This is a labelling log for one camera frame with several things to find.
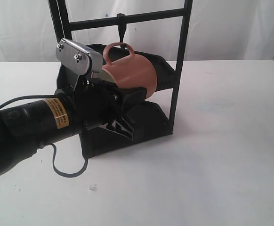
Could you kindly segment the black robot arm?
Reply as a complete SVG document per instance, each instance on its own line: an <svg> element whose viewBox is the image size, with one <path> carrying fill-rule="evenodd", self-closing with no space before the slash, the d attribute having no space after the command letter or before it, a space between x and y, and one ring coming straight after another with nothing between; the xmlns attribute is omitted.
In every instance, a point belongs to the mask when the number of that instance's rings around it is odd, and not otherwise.
<svg viewBox="0 0 274 226"><path fill-rule="evenodd" d="M28 103L0 105L0 175L39 149L78 135L84 164L75 173L58 175L74 178L87 168L92 148L89 131L104 126L130 140L143 132L127 112L146 99L143 87L121 89L101 79L81 81L75 88L58 89L53 95L26 96Z"/></svg>

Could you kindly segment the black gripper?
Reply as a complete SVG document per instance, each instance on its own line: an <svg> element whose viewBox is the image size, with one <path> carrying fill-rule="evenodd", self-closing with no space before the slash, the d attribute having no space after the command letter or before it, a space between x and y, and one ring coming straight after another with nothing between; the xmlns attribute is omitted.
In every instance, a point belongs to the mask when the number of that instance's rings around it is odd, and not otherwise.
<svg viewBox="0 0 274 226"><path fill-rule="evenodd" d="M71 96L86 130L102 127L133 141L134 122L126 112L144 101L146 94L143 87L121 89L105 80L85 80L78 82Z"/></svg>

